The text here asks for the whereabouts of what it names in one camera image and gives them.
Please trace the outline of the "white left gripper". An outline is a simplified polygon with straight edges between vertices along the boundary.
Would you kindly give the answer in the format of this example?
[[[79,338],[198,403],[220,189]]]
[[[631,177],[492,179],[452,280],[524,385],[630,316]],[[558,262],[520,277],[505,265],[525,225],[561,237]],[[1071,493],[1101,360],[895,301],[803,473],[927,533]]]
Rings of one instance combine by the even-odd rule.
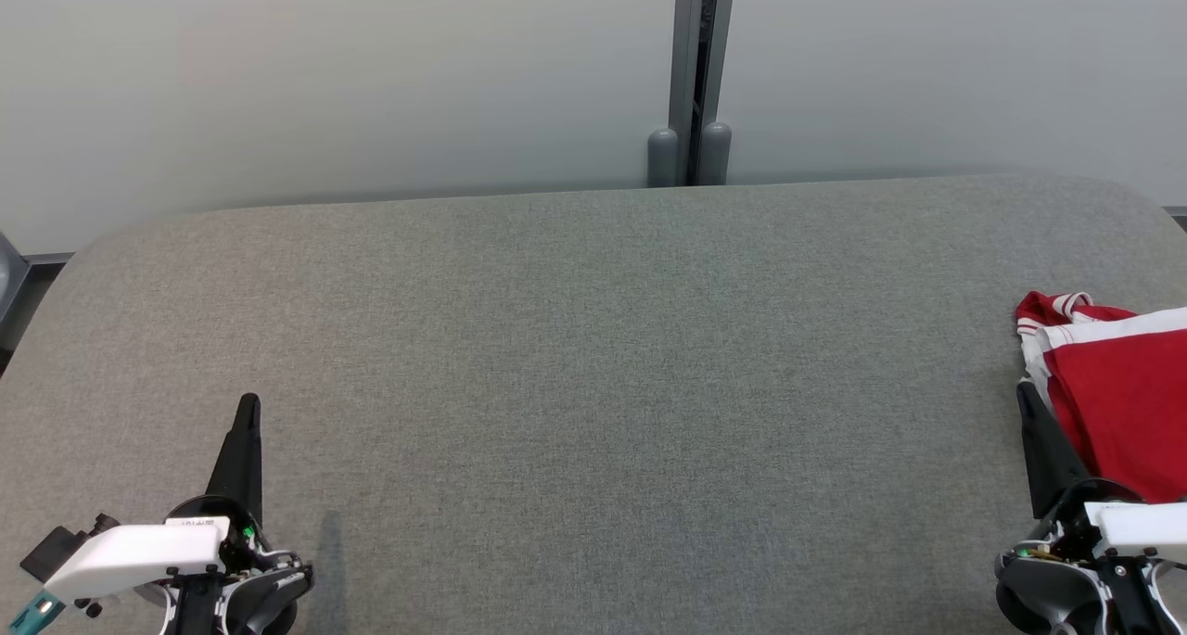
[[[205,494],[161,523],[85,533],[43,586],[63,603],[154,593],[161,634],[286,634],[315,567],[262,532],[262,400],[240,398]]]

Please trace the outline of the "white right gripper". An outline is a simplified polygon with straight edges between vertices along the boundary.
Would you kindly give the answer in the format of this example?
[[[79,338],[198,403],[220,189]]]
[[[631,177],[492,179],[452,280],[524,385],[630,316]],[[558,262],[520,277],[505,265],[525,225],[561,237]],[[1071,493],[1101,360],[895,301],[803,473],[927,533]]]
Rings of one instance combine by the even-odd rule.
[[[995,597],[1026,634],[1182,634],[1161,583],[1183,570],[1183,503],[1149,504],[1087,466],[1033,382],[1020,382],[1029,538],[997,555]]]

